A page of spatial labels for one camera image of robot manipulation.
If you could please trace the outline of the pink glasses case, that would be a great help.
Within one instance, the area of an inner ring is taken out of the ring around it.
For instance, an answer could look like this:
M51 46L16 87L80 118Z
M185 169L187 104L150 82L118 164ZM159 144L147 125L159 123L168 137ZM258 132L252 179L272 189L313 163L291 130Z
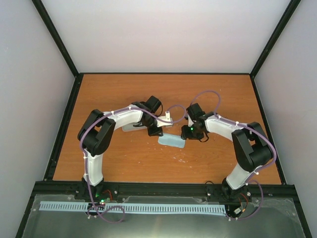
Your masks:
M147 129L147 127L144 126L141 122L130 123L122 127L122 131L124 132L137 131L137 130L143 130L143 129Z

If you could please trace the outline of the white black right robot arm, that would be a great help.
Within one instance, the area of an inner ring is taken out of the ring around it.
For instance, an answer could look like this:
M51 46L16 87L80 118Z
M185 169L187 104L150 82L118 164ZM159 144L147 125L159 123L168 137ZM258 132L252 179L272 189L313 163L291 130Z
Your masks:
M233 143L237 165L222 181L221 193L224 199L236 198L248 180L276 158L274 146L259 123L246 124L229 120L215 112L205 113L197 103L190 105L186 112L188 125L181 128L183 140L206 142L209 134L213 133Z

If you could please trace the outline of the light blue cleaning cloth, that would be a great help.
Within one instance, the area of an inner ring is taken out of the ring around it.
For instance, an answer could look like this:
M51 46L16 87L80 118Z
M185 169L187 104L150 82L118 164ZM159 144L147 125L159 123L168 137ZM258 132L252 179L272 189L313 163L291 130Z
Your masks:
M181 138L179 135L173 135L165 133L163 136L158 138L158 143L164 146L176 147L176 148L184 148L185 140Z

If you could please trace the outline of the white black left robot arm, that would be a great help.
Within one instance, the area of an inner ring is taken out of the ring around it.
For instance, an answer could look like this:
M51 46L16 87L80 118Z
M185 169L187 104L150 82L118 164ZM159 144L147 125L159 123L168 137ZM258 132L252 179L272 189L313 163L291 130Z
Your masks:
M148 136L163 136L155 115L162 108L161 101L151 96L145 102L134 102L116 111L91 111L77 136L84 154L82 181L86 183L85 193L91 199L99 199L103 194L103 187L100 185L104 181L103 154L110 145L114 131L130 124L135 127L144 126Z

